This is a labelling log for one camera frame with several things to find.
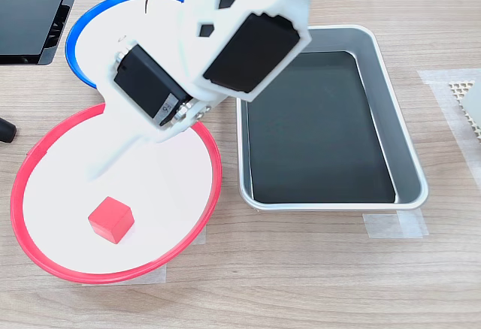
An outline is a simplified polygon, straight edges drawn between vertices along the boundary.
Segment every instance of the aluminum tray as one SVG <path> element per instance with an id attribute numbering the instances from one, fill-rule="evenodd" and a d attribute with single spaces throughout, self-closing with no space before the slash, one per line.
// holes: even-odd
<path id="1" fill-rule="evenodd" d="M 382 149 L 392 188 L 393 202 L 275 203 L 257 201 L 253 192 L 250 159 L 248 103 L 237 100 L 237 151 L 242 198 L 262 211 L 381 211 L 413 210 L 428 197 L 428 184 L 407 132 L 380 49 L 372 32 L 361 26 L 310 27 L 312 42 L 305 53 L 347 52 L 357 64 L 367 96 L 377 139 Z"/>

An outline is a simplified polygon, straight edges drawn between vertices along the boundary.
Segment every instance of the blue rim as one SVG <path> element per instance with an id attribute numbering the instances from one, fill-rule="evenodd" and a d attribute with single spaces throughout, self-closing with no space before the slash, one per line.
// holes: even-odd
<path id="1" fill-rule="evenodd" d="M 79 79 L 81 79 L 87 85 L 97 89 L 97 86 L 89 80 L 89 78 L 82 72 L 80 69 L 77 57 L 75 57 L 75 46 L 77 45 L 77 40 L 80 36 L 80 33 L 83 31 L 85 26 L 92 21 L 96 16 L 104 12 L 105 10 L 118 5 L 122 2 L 129 1 L 129 0 L 106 0 L 101 2 L 100 4 L 96 5 L 95 7 L 88 10 L 84 13 L 80 19 L 74 24 L 70 32 L 67 36 L 67 41 L 65 42 L 65 56 L 67 58 L 68 66 L 77 75 Z"/>

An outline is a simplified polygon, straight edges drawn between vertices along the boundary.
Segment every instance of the black panel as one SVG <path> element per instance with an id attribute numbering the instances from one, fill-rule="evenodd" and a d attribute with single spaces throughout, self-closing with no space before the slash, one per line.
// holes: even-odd
<path id="1" fill-rule="evenodd" d="M 394 202 L 368 100 L 350 54 L 302 53 L 247 110 L 257 201 Z"/>
<path id="2" fill-rule="evenodd" d="M 223 8 L 230 8 L 232 4 L 234 4 L 234 1 L 235 0 L 219 0 L 219 6 L 217 8 L 220 10 Z"/>
<path id="3" fill-rule="evenodd" d="M 292 23 L 281 16 L 250 14 L 204 78 L 235 91 L 251 92 L 299 42 Z"/>
<path id="4" fill-rule="evenodd" d="M 0 0 L 0 54 L 40 55 L 62 0 Z"/>
<path id="5" fill-rule="evenodd" d="M 198 36 L 200 38 L 208 38 L 212 35 L 212 32 L 214 30 L 214 26 L 211 23 L 206 23 L 201 26 L 201 31 L 198 33 Z"/>

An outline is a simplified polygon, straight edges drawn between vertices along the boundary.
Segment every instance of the hexagonal hole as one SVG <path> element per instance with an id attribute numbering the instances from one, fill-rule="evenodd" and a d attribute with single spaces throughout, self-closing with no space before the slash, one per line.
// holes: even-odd
<path id="1" fill-rule="evenodd" d="M 219 10 L 230 8 L 235 0 L 219 0 Z"/>
<path id="2" fill-rule="evenodd" d="M 212 23 L 205 23 L 201 25 L 201 30 L 198 33 L 200 38 L 208 38 L 212 35 L 212 32 L 215 28 L 213 27 Z"/>

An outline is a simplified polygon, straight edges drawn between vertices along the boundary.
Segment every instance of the black device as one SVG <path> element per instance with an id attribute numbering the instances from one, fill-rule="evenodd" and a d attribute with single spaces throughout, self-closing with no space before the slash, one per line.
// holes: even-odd
<path id="1" fill-rule="evenodd" d="M 11 143 L 14 140 L 16 133 L 17 128 L 15 125 L 0 117 L 0 141 Z"/>
<path id="2" fill-rule="evenodd" d="M 0 0 L 0 65 L 52 62 L 74 0 Z"/>

